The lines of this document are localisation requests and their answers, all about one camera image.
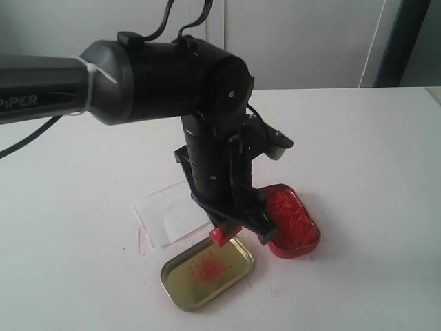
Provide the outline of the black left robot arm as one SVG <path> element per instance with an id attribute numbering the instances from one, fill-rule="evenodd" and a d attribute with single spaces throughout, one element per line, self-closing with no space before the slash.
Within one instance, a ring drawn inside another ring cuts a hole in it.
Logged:
<path id="1" fill-rule="evenodd" d="M 1 122 L 87 112 L 113 126 L 178 117 L 185 145 L 174 155 L 193 200 L 222 245 L 244 227 L 262 244 L 276 224 L 252 185 L 252 162 L 274 148 L 274 130 L 249 104 L 254 78 L 245 62 L 190 36 L 147 42 L 120 32 L 77 58 L 3 55 Z"/>

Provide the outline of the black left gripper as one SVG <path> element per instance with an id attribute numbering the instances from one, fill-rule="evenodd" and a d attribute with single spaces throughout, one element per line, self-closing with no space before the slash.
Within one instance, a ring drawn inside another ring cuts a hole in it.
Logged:
<path id="1" fill-rule="evenodd" d="M 232 233 L 244 221 L 260 243 L 267 245 L 277 225 L 267 213 L 266 198 L 252 187 L 252 159 L 244 152 L 243 132 L 219 139 L 201 118 L 182 117 L 181 122 L 185 145 L 174 156 L 193 200 L 222 233 Z"/>

